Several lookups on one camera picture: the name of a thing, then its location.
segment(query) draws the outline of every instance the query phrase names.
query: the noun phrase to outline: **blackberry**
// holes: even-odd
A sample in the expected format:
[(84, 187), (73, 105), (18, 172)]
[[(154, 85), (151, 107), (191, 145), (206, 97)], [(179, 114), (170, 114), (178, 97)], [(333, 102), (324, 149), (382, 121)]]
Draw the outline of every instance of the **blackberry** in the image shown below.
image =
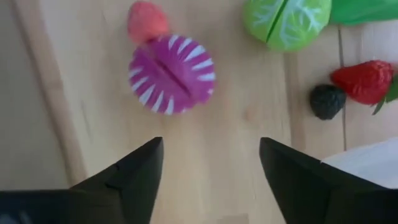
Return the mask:
[(346, 93), (333, 85), (317, 85), (310, 93), (310, 106), (321, 120), (333, 119), (346, 103)]

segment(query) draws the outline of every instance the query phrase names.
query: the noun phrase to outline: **green leaf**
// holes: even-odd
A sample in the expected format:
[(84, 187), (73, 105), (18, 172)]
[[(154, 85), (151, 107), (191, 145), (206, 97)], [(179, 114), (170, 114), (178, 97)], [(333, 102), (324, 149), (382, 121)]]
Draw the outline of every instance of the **green leaf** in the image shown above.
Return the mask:
[(376, 109), (374, 109), (373, 114), (372, 115), (376, 115), (380, 109), (383, 107), (384, 102), (386, 102), (386, 98), (383, 98), (376, 106)]
[(394, 101), (398, 99), (398, 76), (394, 76), (390, 89), (387, 92), (386, 95), (386, 103), (390, 103), (391, 101)]

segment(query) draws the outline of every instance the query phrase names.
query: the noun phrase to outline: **toy strawberry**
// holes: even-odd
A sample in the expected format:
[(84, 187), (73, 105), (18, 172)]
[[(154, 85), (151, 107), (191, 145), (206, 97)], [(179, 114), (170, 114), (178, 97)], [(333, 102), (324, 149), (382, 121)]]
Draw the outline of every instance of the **toy strawberry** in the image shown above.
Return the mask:
[(398, 85), (393, 82), (392, 65), (372, 60), (351, 67), (343, 67), (331, 74), (332, 82), (358, 103), (376, 105), (376, 114), (384, 103), (398, 98)]

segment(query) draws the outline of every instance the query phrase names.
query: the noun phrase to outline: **white stripe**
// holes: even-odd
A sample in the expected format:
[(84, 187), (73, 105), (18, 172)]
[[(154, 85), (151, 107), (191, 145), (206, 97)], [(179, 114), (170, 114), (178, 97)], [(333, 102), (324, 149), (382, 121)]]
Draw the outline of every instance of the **white stripe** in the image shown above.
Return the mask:
[(140, 97), (139, 101), (143, 104), (146, 105), (150, 96), (154, 92), (155, 84), (151, 85)]
[(171, 115), (173, 114), (173, 111), (174, 111), (174, 99), (173, 97), (170, 97), (169, 104), (167, 105), (167, 109), (164, 113), (167, 115)]
[(171, 36), (170, 40), (169, 40), (169, 50), (173, 47), (174, 42), (179, 38), (178, 35), (173, 35)]
[(216, 74), (214, 74), (214, 72), (198, 76), (198, 80), (200, 81), (213, 81), (215, 79), (216, 79)]
[(211, 58), (205, 60), (204, 62), (200, 62), (199, 64), (195, 65), (194, 67), (192, 67), (192, 70), (197, 71), (200, 70), (202, 68), (206, 68), (213, 65), (213, 61), (211, 61)]
[(188, 44), (190, 44), (192, 42), (191, 38), (187, 38), (184, 40), (184, 42), (182, 42), (182, 44), (180, 45), (180, 47), (178, 48), (177, 54), (180, 54), (181, 51), (188, 46)]
[(195, 47), (195, 49), (193, 49), (188, 56), (185, 58), (184, 62), (187, 62), (191, 59), (193, 59), (194, 57), (201, 55), (203, 53), (205, 53), (205, 48), (202, 45), (199, 45), (197, 47)]
[(142, 72), (143, 67), (139, 67), (139, 68), (133, 68), (130, 72), (129, 72), (129, 78), (132, 78), (134, 76), (136, 76), (137, 74), (139, 74), (140, 72)]
[(148, 81), (148, 77), (144, 77), (144, 78), (141, 78), (140, 80), (138, 80), (138, 82), (136, 82), (132, 87), (131, 87), (131, 89), (133, 90), (133, 91), (136, 91), (142, 84), (144, 84), (146, 81)]
[(158, 96), (156, 103), (154, 104), (154, 106), (152, 107), (152, 111), (153, 112), (157, 112), (159, 110), (160, 104), (162, 103), (163, 100), (163, 91), (160, 93), (160, 95)]

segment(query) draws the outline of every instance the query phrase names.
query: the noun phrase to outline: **wooden table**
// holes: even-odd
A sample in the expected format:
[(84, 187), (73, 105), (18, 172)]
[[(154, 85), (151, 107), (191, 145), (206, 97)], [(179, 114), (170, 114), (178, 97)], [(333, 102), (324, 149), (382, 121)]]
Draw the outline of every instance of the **wooden table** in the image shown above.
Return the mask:
[(282, 54), (246, 34), (244, 0), (155, 2), (174, 32), (202, 43), (216, 65), (210, 102), (181, 116), (153, 114), (131, 93), (131, 0), (16, 0), (73, 183), (163, 136), (153, 223), (283, 223), (258, 158), (260, 137), (324, 158), (398, 136), (398, 103), (371, 116), (372, 108), (348, 101), (332, 121), (314, 117), (307, 103), (309, 90), (342, 64), (398, 62), (398, 22), (329, 26), (311, 46)]

